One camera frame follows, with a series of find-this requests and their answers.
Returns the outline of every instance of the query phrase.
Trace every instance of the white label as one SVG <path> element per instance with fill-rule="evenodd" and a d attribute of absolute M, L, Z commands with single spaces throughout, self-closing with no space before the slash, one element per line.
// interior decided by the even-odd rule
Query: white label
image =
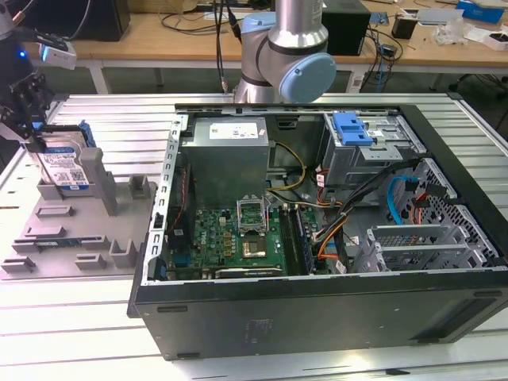
<path fill-rule="evenodd" d="M 351 242 L 346 242 L 346 246 L 360 246 L 360 238 L 358 236 L 351 237 Z"/>
<path fill-rule="evenodd" d="M 335 268 L 337 269 L 337 271 L 339 271 L 341 274 L 345 274 L 346 271 L 348 270 L 343 264 L 342 262 L 340 262 L 339 260 L 337 260 L 337 264 L 335 265 Z"/>
<path fill-rule="evenodd" d="M 256 123 L 213 123 L 210 139 L 257 139 Z"/>
<path fill-rule="evenodd" d="M 37 242 L 37 246 L 58 246 L 57 242 Z"/>
<path fill-rule="evenodd" d="M 44 169 L 58 187 L 70 190 L 87 189 L 85 172 L 75 161 L 77 154 L 71 147 L 49 147 L 40 157 Z"/>
<path fill-rule="evenodd" d="M 325 187 L 325 176 L 324 175 L 317 175 L 316 176 L 317 186 L 320 188 Z"/>

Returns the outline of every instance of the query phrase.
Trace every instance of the wire bundle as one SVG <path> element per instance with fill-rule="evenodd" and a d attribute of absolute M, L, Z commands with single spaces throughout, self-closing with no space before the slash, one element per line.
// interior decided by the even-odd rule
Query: wire bundle
<path fill-rule="evenodd" d="M 390 38 L 392 41 L 394 41 L 398 45 L 398 54 L 395 56 L 389 56 L 386 54 L 386 52 L 383 49 L 383 44 L 379 41 L 379 35 L 385 36 Z M 374 42 L 375 46 L 375 58 L 374 63 L 372 64 L 371 70 L 368 72 L 367 77 L 364 80 L 364 83 L 362 84 L 362 87 L 360 90 L 363 90 L 365 85 L 367 83 L 371 85 L 376 85 L 376 90 L 378 92 L 384 91 L 388 81 L 391 79 L 392 76 L 392 67 L 395 65 L 395 63 L 400 60 L 402 55 L 404 54 L 404 47 L 398 42 L 396 39 L 394 39 L 392 36 L 385 32 L 380 32 L 378 29 L 373 29 L 371 26 L 368 27 L 367 34 L 365 34 L 365 37 L 372 40 Z M 383 64 L 387 63 L 387 73 L 384 74 L 383 71 Z M 375 66 L 378 65 L 377 69 L 377 83 L 369 82 L 369 80 L 372 77 L 372 73 L 374 72 Z"/>
<path fill-rule="evenodd" d="M 364 197 L 371 192 L 377 190 L 381 184 L 385 181 L 385 179 L 395 173 L 396 171 L 401 171 L 402 169 L 416 167 L 422 158 L 418 157 L 415 159 L 408 159 L 398 163 L 394 163 L 385 167 L 383 170 L 379 171 L 377 174 L 373 175 L 369 180 L 359 185 L 350 195 L 349 197 L 342 203 L 338 211 L 338 217 L 336 221 L 334 221 L 327 229 L 319 232 L 315 240 L 317 243 L 321 243 L 321 247 L 319 248 L 319 252 L 317 254 L 318 259 L 324 259 L 324 251 L 328 242 L 332 239 L 335 234 L 339 235 L 339 244 L 340 247 L 337 248 L 339 252 L 339 256 L 341 253 L 344 254 L 344 238 L 342 237 L 342 226 L 344 226 L 345 222 L 348 220 L 348 215 L 351 213 L 353 208 L 361 202 Z"/>

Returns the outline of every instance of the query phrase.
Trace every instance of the black box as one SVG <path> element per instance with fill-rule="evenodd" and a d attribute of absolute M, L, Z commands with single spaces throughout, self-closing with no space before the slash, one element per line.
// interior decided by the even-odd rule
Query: black box
<path fill-rule="evenodd" d="M 323 25 L 328 29 L 328 53 L 332 56 L 359 56 L 371 12 L 360 0 L 325 0 Z"/>
<path fill-rule="evenodd" d="M 12 1 L 8 8 L 14 16 L 29 0 Z M 21 26 L 69 37 L 83 19 L 87 0 L 44 0 L 36 2 Z M 127 0 L 94 0 L 79 40 L 119 41 L 130 22 Z"/>

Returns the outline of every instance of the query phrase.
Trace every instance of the black computer case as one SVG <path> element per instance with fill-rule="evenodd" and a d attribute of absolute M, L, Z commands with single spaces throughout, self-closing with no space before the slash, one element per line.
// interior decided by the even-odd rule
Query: black computer case
<path fill-rule="evenodd" d="M 8 3 L 15 15 L 29 0 Z M 36 2 L 21 26 L 58 36 L 71 36 L 83 19 L 87 0 L 44 0 Z M 93 0 L 80 40 L 119 41 L 127 30 L 130 12 L 127 0 Z"/>
<path fill-rule="evenodd" d="M 416 106 L 394 108 L 505 256 L 504 217 Z M 140 286 L 140 271 L 131 313 L 135 304 L 165 360 L 452 343 L 508 305 L 506 273 L 481 268 L 156 287 Z"/>

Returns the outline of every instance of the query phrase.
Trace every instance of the yellow wire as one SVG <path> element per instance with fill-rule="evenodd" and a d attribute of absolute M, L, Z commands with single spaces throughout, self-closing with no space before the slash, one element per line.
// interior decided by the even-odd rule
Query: yellow wire
<path fill-rule="evenodd" d="M 296 159 L 300 162 L 300 165 L 302 166 L 302 176 L 300 177 L 300 180 L 294 184 L 291 184 L 291 185 L 286 185 L 284 187 L 273 187 L 273 188 L 267 188 L 268 191 L 288 191 L 288 190 L 291 190 L 291 189 L 295 189 L 296 187 L 299 187 L 300 185 L 302 185 L 303 181 L 305 180 L 305 176 L 306 176 L 306 168 L 305 168 L 305 164 L 303 163 L 303 160 L 300 159 L 300 156 L 298 156 L 296 154 L 295 151 L 293 151 L 291 148 L 289 148 L 287 145 L 285 145 L 284 143 L 279 143 L 278 141 L 275 142 L 275 145 L 280 145 L 282 147 L 284 147 L 287 151 L 291 152 L 291 154 L 296 157 Z"/>

